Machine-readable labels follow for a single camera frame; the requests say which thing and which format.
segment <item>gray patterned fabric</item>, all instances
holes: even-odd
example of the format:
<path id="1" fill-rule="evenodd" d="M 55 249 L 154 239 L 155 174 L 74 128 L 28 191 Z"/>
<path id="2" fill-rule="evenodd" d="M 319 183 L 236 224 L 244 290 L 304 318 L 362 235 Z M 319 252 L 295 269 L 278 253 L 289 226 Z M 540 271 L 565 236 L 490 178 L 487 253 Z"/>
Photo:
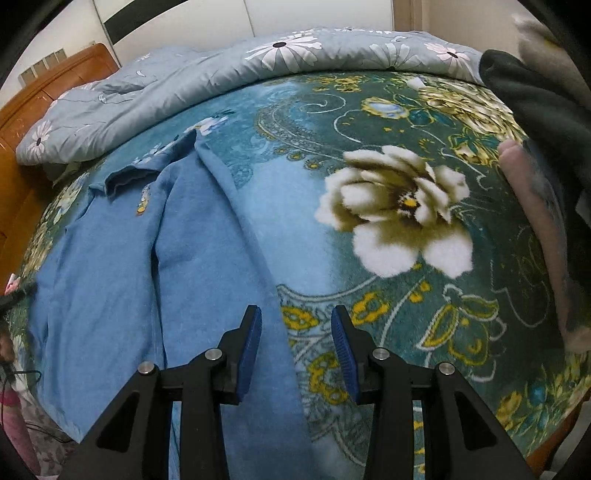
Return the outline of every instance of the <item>gray patterned fabric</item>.
<path id="1" fill-rule="evenodd" d="M 425 32 L 313 28 L 224 50 L 164 48 L 64 93 L 17 148 L 23 165 L 92 160 L 190 106 L 257 82 L 322 70 L 408 70 L 482 84 L 481 54 Z"/>

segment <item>paisley pattern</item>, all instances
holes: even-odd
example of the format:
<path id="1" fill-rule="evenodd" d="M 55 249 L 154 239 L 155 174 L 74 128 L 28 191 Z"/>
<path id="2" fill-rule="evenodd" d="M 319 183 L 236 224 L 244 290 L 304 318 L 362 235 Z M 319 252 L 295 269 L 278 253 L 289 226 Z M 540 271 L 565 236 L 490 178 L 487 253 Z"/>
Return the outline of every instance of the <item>paisley pattern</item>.
<path id="1" fill-rule="evenodd" d="M 223 118 L 206 141 L 232 174 L 276 279 L 304 414 L 319 458 L 330 459 L 327 473 L 362 477 L 372 421 L 372 409 L 354 405 L 342 380 L 330 335 L 338 304 L 378 345 L 407 362 L 454 363 L 524 455 L 579 402 L 591 385 L 591 360 L 564 353 L 540 245 L 498 168 L 499 142 L 524 134 L 490 91 L 460 80 L 401 72 L 302 74 L 192 107 L 109 154 L 52 203 L 25 257 L 27 275 L 76 210 L 69 200 L 75 193 L 209 118 Z M 409 270 L 382 278 L 363 266 L 351 232 L 314 218 L 325 178 L 347 165 L 343 153 L 385 145 L 465 177 L 470 195 L 450 210 L 473 244 L 470 271 L 450 278 L 419 255 Z M 141 199 L 138 214 L 149 208 L 148 199 Z M 10 321 L 20 357 L 27 358 L 26 306 Z M 414 410 L 415 474 L 422 478 L 420 405 Z"/>

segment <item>silver bolt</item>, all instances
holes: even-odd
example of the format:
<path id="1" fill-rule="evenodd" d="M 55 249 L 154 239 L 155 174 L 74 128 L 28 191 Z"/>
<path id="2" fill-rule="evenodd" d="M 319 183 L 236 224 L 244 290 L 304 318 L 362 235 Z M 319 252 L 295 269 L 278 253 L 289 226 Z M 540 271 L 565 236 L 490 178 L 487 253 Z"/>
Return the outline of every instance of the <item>silver bolt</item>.
<path id="1" fill-rule="evenodd" d="M 154 362 L 150 362 L 150 361 L 145 361 L 145 362 L 141 362 L 138 365 L 138 372 L 141 375 L 149 375 L 150 373 L 152 373 L 154 371 Z"/>
<path id="2" fill-rule="evenodd" d="M 454 367 L 449 362 L 443 362 L 442 364 L 439 364 L 439 371 L 443 375 L 451 375 L 452 373 L 454 373 L 456 371 L 456 367 Z"/>
<path id="3" fill-rule="evenodd" d="M 376 348 L 372 355 L 376 360 L 386 360 L 390 357 L 390 352 L 388 352 L 385 348 Z"/>
<path id="4" fill-rule="evenodd" d="M 219 348 L 210 348 L 205 352 L 205 358 L 208 360 L 219 360 L 223 355 L 223 352 Z"/>

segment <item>wooden headboard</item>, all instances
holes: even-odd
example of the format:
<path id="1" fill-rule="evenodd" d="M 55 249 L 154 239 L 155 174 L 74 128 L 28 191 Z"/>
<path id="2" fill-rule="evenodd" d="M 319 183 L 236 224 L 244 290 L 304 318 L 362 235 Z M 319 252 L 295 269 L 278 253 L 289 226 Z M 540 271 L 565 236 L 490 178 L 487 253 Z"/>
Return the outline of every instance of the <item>wooden headboard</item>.
<path id="1" fill-rule="evenodd" d="M 0 110 L 0 286 L 18 270 L 35 226 L 53 197 L 41 167 L 17 165 L 17 145 L 62 93 L 107 78 L 118 69 L 103 44 L 93 45 L 23 88 Z"/>

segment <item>large white flower print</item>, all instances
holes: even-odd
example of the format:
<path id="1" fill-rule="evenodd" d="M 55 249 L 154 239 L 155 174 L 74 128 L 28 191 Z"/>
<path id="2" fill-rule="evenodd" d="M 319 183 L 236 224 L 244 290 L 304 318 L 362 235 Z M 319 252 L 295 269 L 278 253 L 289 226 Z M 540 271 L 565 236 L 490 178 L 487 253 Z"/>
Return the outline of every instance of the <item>large white flower print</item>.
<path id="1" fill-rule="evenodd" d="M 448 74 L 460 80 L 474 81 L 474 72 L 470 66 L 470 57 L 455 48 L 445 47 L 439 43 L 425 43 L 428 50 L 437 53 L 437 57 L 449 64 Z"/>
<path id="2" fill-rule="evenodd" d="M 309 66 L 313 66 L 318 61 L 318 58 L 310 49 L 321 50 L 322 44 L 314 40 L 318 39 L 312 36 L 304 37 L 302 34 L 290 35 L 276 42 L 266 43 L 252 50 L 248 50 L 246 53 L 252 53 L 252 55 L 246 57 L 245 60 L 252 60 L 255 57 L 263 55 L 261 60 L 263 67 L 273 71 L 275 69 L 277 55 L 281 55 L 289 71 L 291 73 L 297 73 L 301 70 L 297 57 L 301 58 Z"/>
<path id="3" fill-rule="evenodd" d="M 41 160 L 41 156 L 45 152 L 45 145 L 49 139 L 49 132 L 51 132 L 51 123 L 47 120 L 37 125 L 37 129 L 33 132 L 33 143 L 27 147 L 27 154 L 35 158 L 37 161 Z"/>
<path id="4" fill-rule="evenodd" d="M 397 70 L 408 70 L 421 64 L 421 60 L 416 55 L 411 55 L 408 45 L 404 43 L 399 45 L 398 51 L 394 43 L 386 43 L 383 46 L 374 43 L 369 48 L 378 58 L 378 63 L 385 69 L 393 67 Z"/>
<path id="5" fill-rule="evenodd" d="M 389 278 L 410 270 L 418 255 L 456 278 L 472 269 L 472 239 L 452 215 L 470 195 L 463 174 L 432 168 L 405 148 L 344 153 L 347 167 L 326 177 L 316 220 L 353 232 L 353 251 L 370 272 Z"/>

